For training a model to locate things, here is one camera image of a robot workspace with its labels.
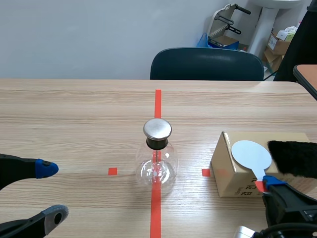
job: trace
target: white wall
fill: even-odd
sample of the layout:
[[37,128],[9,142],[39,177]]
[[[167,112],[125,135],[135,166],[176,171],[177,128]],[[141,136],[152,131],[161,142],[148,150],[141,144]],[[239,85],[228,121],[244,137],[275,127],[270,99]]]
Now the white wall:
[[[195,46],[229,1],[2,0],[0,78],[148,79],[159,51]],[[235,2],[257,20],[259,7]],[[245,44],[249,17],[235,21]]]

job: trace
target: blue gripper tip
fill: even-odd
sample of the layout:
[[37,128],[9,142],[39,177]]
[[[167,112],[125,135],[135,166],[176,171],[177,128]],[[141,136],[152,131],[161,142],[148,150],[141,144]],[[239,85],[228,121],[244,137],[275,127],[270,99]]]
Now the blue gripper tip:
[[43,164],[43,160],[37,159],[35,161],[35,178],[41,179],[44,177],[51,177],[58,172],[58,166],[55,163],[49,165]]

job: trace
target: black cable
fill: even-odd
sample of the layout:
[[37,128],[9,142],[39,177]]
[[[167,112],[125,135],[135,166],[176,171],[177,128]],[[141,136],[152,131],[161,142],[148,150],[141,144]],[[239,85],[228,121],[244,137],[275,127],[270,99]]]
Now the black cable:
[[274,225],[271,227],[262,230],[260,234],[262,237],[269,237],[274,232],[281,231],[308,231],[308,232],[317,232],[317,225],[307,224],[307,223],[282,223]]
[[267,80],[268,78],[270,78],[273,74],[275,74],[277,71],[275,71],[274,73],[271,73],[268,77],[266,77],[265,79],[263,79],[263,81]]

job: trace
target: white pillar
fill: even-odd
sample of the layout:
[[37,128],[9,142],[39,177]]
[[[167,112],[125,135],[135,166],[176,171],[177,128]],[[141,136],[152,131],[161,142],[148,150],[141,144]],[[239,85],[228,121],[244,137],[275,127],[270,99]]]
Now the white pillar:
[[278,8],[262,8],[261,17],[258,21],[256,30],[248,49],[249,53],[258,56],[260,59],[262,59],[263,57],[263,53],[267,45],[268,38],[271,34],[278,10]]

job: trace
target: white pedestal sink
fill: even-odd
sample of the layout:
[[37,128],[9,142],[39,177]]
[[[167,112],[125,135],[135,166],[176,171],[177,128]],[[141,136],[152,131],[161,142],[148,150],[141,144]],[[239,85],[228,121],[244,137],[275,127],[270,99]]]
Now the white pedestal sink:
[[248,52],[262,58],[279,9],[294,8],[302,0],[251,0],[255,5],[263,7]]

